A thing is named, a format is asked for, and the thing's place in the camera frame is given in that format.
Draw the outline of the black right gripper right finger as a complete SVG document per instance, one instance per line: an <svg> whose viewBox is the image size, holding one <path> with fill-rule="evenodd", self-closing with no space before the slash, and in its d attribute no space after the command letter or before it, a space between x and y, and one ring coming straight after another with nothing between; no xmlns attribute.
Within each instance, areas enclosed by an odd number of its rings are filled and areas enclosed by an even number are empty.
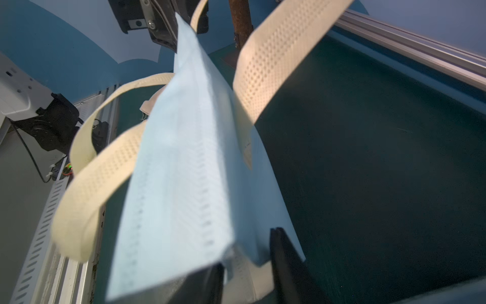
<svg viewBox="0 0 486 304"><path fill-rule="evenodd" d="M330 303L330 298L311 277L287 233L270 229L270 256L278 303Z"/></svg>

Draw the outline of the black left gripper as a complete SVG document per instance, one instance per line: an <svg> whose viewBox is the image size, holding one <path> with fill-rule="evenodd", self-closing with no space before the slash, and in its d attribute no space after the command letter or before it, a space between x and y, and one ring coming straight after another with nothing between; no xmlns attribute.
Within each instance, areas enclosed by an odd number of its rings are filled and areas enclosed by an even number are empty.
<svg viewBox="0 0 486 304"><path fill-rule="evenodd" d="M186 0L109 0L121 31L149 29L153 42L177 51L177 20L191 21L199 1Z"/></svg>

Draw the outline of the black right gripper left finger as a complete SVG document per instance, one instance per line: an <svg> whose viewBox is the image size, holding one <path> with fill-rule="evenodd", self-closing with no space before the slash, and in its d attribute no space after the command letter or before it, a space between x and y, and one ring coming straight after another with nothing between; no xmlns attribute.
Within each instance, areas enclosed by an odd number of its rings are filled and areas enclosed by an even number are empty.
<svg viewBox="0 0 486 304"><path fill-rule="evenodd" d="M165 283L154 290L152 303L221 303L225 267L215 264Z"/></svg>

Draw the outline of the light blue delivery bag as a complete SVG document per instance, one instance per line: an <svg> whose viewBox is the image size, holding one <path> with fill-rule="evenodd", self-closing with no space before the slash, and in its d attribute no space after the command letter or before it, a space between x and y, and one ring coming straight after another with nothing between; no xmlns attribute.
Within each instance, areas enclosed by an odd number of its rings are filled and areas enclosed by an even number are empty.
<svg viewBox="0 0 486 304"><path fill-rule="evenodd" d="M221 303L254 303L275 292L270 229L302 251L255 122L280 87L349 6L349 1L284 1L253 31L228 84L197 39L200 1L177 17L172 73L119 87L120 95L161 86L148 119L102 152L90 116L70 150L74 178L51 237L60 253L86 262L101 209L125 182L107 303L152 303L154 290L221 263Z"/></svg>

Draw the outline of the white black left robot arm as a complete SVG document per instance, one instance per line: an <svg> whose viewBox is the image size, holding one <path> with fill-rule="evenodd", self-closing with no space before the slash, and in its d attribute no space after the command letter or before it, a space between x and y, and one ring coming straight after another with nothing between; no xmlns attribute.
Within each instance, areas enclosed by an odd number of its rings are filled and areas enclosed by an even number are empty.
<svg viewBox="0 0 486 304"><path fill-rule="evenodd" d="M73 102L159 72L196 1L2 1L1 115L67 152Z"/></svg>

